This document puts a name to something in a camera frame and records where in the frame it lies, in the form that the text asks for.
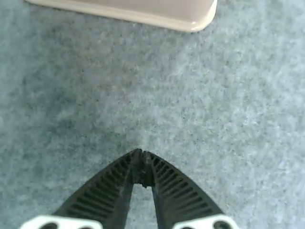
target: ribbed black grip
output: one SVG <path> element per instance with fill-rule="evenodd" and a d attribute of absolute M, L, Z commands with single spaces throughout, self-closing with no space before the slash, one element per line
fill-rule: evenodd
<path fill-rule="evenodd" d="M 96 174 L 54 214 L 93 219 L 104 229 L 123 229 L 133 187 L 132 156 L 137 151 L 126 154 Z"/>
<path fill-rule="evenodd" d="M 177 222 L 223 213 L 192 180 L 180 170 L 151 154 L 154 183 L 152 192 L 159 229 Z"/>
<path fill-rule="evenodd" d="M 104 229 L 123 229 L 134 184 L 152 187 L 159 229 L 222 213 L 181 171 L 155 154 L 136 149 L 96 174 L 54 214 L 93 219 Z"/>

